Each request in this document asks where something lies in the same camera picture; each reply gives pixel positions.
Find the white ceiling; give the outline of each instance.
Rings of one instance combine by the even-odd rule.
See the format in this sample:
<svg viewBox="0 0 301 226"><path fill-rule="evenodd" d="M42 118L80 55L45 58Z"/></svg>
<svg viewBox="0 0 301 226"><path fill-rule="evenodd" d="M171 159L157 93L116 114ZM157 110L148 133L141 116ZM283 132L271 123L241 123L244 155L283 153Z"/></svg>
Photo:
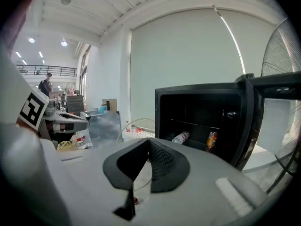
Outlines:
<svg viewBox="0 0 301 226"><path fill-rule="evenodd" d="M34 0L25 24L26 31L57 31L60 35L95 44L125 14L151 0ZM274 0L260 0L278 10Z"/></svg>
<svg viewBox="0 0 301 226"><path fill-rule="evenodd" d="M34 38L35 42L30 43L29 38ZM48 34L42 32L26 31L22 29L19 33L14 46L14 52L11 59L16 65L24 65L24 60L28 65L49 65L77 68L78 61L74 59L74 53L78 41L69 40L67 47L61 45L61 34ZM19 58L16 51L20 53L22 58Z"/></svg>

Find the balcony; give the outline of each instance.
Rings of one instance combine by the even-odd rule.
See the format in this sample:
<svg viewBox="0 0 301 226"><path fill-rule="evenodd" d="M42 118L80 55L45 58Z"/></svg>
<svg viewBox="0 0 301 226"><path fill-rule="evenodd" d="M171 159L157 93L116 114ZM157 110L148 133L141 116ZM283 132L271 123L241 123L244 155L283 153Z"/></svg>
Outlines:
<svg viewBox="0 0 301 226"><path fill-rule="evenodd" d="M53 76L76 76L76 69L58 66L44 66L44 65L17 65L17 69L22 75L43 75L52 73Z"/></svg>
<svg viewBox="0 0 301 226"><path fill-rule="evenodd" d="M62 88L67 83L74 86L76 83L76 69L74 68L44 65L17 65L16 68L31 86L38 86L42 80L46 79L47 73L52 73L51 82Z"/></svg>

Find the wire basket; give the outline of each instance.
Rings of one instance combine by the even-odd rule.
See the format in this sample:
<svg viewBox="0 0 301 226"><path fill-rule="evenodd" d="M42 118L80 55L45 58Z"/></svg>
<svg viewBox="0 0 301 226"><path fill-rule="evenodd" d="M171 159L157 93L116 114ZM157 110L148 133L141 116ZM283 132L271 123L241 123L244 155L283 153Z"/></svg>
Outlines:
<svg viewBox="0 0 301 226"><path fill-rule="evenodd" d="M123 128L117 143L146 137L155 137L155 121L147 118L137 119Z"/></svg>
<svg viewBox="0 0 301 226"><path fill-rule="evenodd" d="M76 147L75 137L72 137L70 141L62 141L57 146L57 151L75 151L78 150Z"/></svg>

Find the electric fan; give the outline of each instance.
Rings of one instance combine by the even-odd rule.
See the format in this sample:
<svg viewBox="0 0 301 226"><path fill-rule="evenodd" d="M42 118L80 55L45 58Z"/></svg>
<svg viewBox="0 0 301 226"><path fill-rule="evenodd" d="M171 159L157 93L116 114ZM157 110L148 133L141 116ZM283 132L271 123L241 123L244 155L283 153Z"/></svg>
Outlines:
<svg viewBox="0 0 301 226"><path fill-rule="evenodd" d="M301 45L294 27L288 19L282 21L272 33L263 57L261 77L282 73L294 73L301 70ZM301 128L301 101L291 101L288 125L281 149L275 157L283 171L278 175L267 193L279 183L286 174L293 175L297 171L300 147L297 145Z"/></svg>

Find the railing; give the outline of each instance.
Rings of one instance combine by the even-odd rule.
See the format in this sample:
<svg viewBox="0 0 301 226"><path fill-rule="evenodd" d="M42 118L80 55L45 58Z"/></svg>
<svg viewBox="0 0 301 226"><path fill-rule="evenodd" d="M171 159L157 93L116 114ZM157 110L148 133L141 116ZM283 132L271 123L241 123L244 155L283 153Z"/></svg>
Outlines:
<svg viewBox="0 0 301 226"><path fill-rule="evenodd" d="M58 66L44 66L44 65L17 65L17 69L22 75L47 75L47 73L52 73L52 75L61 76L75 76L75 69L68 67L58 67Z"/></svg>

